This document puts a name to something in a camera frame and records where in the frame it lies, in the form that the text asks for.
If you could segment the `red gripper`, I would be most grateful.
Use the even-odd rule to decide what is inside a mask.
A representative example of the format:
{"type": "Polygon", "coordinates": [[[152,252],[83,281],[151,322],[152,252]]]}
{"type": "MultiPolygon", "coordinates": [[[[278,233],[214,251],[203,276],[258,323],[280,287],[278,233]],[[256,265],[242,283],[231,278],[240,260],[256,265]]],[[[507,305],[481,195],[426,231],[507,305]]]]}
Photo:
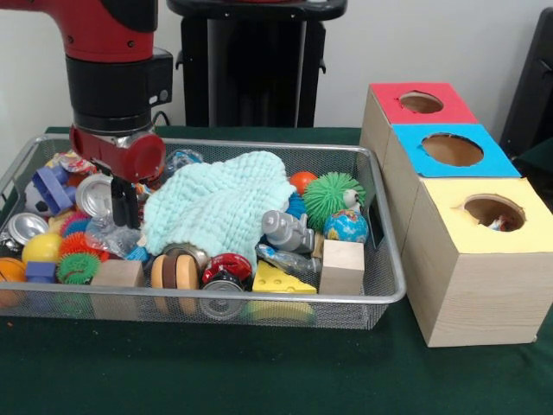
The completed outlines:
{"type": "Polygon", "coordinates": [[[139,206],[135,186],[157,176],[164,164],[166,149],[160,137],[151,131],[137,131],[124,137],[99,136],[73,125],[70,130],[73,150],[82,158],[108,169],[111,180],[111,206],[118,227],[140,227],[139,206]],[[126,194],[124,182],[127,181],[126,194]]]}

